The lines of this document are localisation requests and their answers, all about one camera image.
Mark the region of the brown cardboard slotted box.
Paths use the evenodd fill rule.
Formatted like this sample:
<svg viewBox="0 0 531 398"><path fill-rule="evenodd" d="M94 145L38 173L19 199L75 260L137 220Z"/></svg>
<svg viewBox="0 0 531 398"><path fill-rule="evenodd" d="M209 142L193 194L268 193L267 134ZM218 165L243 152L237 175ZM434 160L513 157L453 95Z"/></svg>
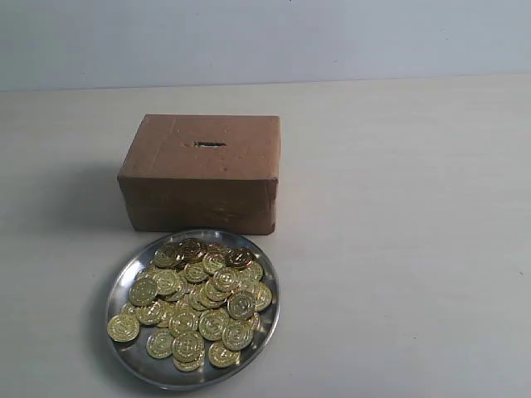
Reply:
<svg viewBox="0 0 531 398"><path fill-rule="evenodd" d="M145 115L117 176L132 227L269 235L280 149L277 115Z"/></svg>

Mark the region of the dark gold coin back right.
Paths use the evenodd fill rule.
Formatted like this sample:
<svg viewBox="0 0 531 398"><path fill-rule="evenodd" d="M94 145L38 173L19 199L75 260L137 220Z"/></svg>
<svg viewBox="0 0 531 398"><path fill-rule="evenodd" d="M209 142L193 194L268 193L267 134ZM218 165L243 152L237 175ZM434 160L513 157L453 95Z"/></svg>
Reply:
<svg viewBox="0 0 531 398"><path fill-rule="evenodd" d="M256 259L254 253L245 247L232 249L225 255L225 264L233 269L247 268Z"/></svg>

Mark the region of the dark tilted gold coin right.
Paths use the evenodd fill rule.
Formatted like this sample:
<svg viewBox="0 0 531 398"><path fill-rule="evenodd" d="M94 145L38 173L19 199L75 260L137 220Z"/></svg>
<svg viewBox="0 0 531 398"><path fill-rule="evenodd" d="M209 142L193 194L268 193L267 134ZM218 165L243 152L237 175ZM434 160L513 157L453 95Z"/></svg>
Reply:
<svg viewBox="0 0 531 398"><path fill-rule="evenodd" d="M256 310L256 299L248 291L237 291L227 300L227 312L235 320L250 318Z"/></svg>

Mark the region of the round steel plate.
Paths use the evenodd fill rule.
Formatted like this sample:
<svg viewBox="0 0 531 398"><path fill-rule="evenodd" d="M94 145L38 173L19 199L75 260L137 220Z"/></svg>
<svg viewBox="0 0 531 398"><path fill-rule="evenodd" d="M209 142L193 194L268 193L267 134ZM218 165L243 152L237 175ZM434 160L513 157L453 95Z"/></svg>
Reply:
<svg viewBox="0 0 531 398"><path fill-rule="evenodd" d="M265 310L262 326L251 345L243 350L240 361L224 369L206 364L197 371L186 373L178 371L169 359L156 360L150 357L145 348L149 337L148 330L141 331L132 342L108 341L110 352L129 374L166 391L195 391L233 377L261 354L273 336L280 316L278 275L262 248L243 235L213 229L192 229L163 236L136 250L128 258L110 285L105 308L106 320L110 320L125 304L134 276L148 266L155 251L164 244L186 238L198 238L208 243L225 244L231 248L241 246L253 251L257 256L257 262L265 271L265 285L272 291L272 304Z"/></svg>

